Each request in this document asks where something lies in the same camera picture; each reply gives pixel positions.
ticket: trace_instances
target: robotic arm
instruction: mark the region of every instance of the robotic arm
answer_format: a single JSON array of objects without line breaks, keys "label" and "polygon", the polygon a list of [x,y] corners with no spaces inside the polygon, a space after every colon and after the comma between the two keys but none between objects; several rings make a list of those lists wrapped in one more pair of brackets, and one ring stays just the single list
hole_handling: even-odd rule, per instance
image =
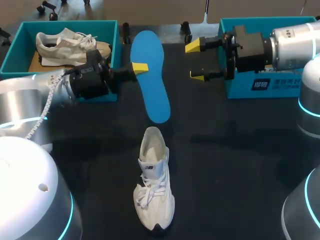
[{"label": "robotic arm", "polygon": [[235,78],[238,73],[263,71],[272,65],[275,71],[303,69],[320,52],[320,22],[276,28],[270,37],[261,32],[247,33],[245,26],[233,27],[222,37],[200,37],[185,46],[185,52],[204,52],[221,47],[225,53],[225,69],[214,72],[206,69],[191,71],[191,77],[207,81],[224,77]]},{"label": "robotic arm", "polygon": [[303,69],[300,98],[298,100],[298,126],[310,137],[320,139],[320,21],[276,28],[270,37],[260,32],[246,33],[243,25],[235,26],[223,37],[200,37],[185,46],[185,52],[203,52],[221,47],[225,53],[223,70],[215,72],[199,69],[190,77],[208,81],[224,77],[235,78],[238,73],[265,70],[267,65],[275,71]]},{"label": "robotic arm", "polygon": [[98,50],[86,58],[86,64],[73,69],[0,81],[0,135],[30,139],[50,152],[45,120],[51,106],[117,94],[120,82],[137,81],[136,74],[148,71],[145,63],[110,69]]}]

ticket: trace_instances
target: teal box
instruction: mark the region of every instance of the teal box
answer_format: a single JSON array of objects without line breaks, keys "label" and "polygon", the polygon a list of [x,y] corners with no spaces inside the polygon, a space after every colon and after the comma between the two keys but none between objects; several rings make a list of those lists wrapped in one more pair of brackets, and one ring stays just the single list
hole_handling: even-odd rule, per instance
[{"label": "teal box", "polygon": [[[234,26],[244,25],[248,34],[262,33],[264,38],[270,37],[273,29],[315,22],[313,16],[292,17],[246,17],[246,18],[221,18],[218,36],[233,30]],[[219,65],[226,67],[226,55],[219,48]],[[235,72],[233,80],[225,80],[228,99],[248,98],[290,98],[299,97],[303,69],[295,71],[266,71],[259,73]],[[266,86],[265,90],[252,90],[253,86]]]},{"label": "teal box", "polygon": [[[0,68],[3,79],[18,78],[41,72],[28,72],[29,66],[36,51],[36,35],[39,32],[47,35],[56,35],[64,28],[74,32],[97,36],[96,40],[109,43],[112,46],[110,67],[117,69],[121,66],[120,35],[116,20],[101,21],[25,21],[21,23],[16,36]],[[90,102],[114,102],[116,94],[91,99]]]}]

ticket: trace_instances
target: glowing blue ring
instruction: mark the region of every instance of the glowing blue ring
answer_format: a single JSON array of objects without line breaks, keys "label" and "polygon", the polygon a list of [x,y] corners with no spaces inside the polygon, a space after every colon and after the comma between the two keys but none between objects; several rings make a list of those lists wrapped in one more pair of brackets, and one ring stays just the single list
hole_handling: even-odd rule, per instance
[{"label": "glowing blue ring", "polygon": [[310,178],[310,175],[313,173],[315,169],[312,170],[312,172],[310,172],[310,174],[308,175],[308,177],[305,180],[305,185],[304,185],[304,197],[305,197],[305,202],[306,202],[306,206],[311,214],[311,217],[313,218],[315,224],[320,228],[320,222],[318,221],[318,219],[316,218],[314,212],[311,209],[310,203],[309,203],[309,199],[308,199],[308,194],[307,194],[307,188],[308,188],[308,181]]},{"label": "glowing blue ring", "polygon": [[314,34],[314,27],[310,23],[306,23],[306,25],[309,27],[310,32],[312,34],[312,45],[313,45],[313,51],[312,51],[312,59],[316,57],[316,37]]},{"label": "glowing blue ring", "polygon": [[298,103],[299,103],[300,108],[301,108],[303,111],[305,111],[307,114],[310,114],[310,115],[312,115],[312,116],[314,116],[314,117],[320,118],[320,114],[315,114],[315,113],[313,113],[313,112],[308,111],[307,109],[305,109],[305,108],[301,105],[301,103],[300,103],[300,98],[298,99]]},{"label": "glowing blue ring", "polygon": [[68,228],[70,226],[72,215],[74,213],[74,200],[72,198],[71,192],[70,192],[70,197],[71,197],[71,212],[70,212],[69,221],[66,224],[65,229],[63,230],[63,232],[62,232],[61,236],[58,238],[58,240],[61,240],[65,236],[65,234],[66,234],[66,232],[67,232],[67,230],[68,230]]},{"label": "glowing blue ring", "polygon": [[7,128],[9,126],[14,126],[16,124],[24,124],[24,123],[27,123],[27,122],[38,121],[39,119],[40,119],[40,117],[38,116],[38,117],[31,117],[31,118],[21,119],[21,120],[18,120],[18,121],[6,122],[6,123],[3,123],[3,124],[0,124],[0,129]]}]

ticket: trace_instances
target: blue insole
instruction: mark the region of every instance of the blue insole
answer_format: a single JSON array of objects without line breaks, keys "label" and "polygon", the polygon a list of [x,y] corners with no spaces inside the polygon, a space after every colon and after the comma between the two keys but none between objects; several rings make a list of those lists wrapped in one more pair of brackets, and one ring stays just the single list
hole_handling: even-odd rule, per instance
[{"label": "blue insole", "polygon": [[142,31],[133,40],[130,60],[133,63],[148,64],[149,71],[136,75],[146,112],[156,124],[170,118],[171,110],[166,88],[162,79],[164,49],[160,39],[152,31]]}]

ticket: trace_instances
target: white shoelace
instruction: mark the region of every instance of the white shoelace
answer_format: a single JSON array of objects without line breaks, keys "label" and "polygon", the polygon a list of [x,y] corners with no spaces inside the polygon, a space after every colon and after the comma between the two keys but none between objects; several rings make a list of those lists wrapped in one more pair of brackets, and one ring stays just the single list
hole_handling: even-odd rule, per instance
[{"label": "white shoelace", "polygon": [[81,37],[78,39],[78,42],[77,43],[73,43],[72,45],[75,46],[75,47],[81,47],[85,50],[94,50],[96,49],[96,40],[95,38],[97,36],[92,36],[91,34],[89,35],[86,35],[82,32],[76,32],[76,34],[79,34],[81,35]]},{"label": "white shoelace", "polygon": [[144,187],[142,187],[138,193],[136,198],[136,202],[142,208],[146,207],[151,199],[155,196],[163,196],[166,191],[166,170],[163,171],[162,176],[158,180],[151,180],[141,175],[141,178],[144,183]]}]

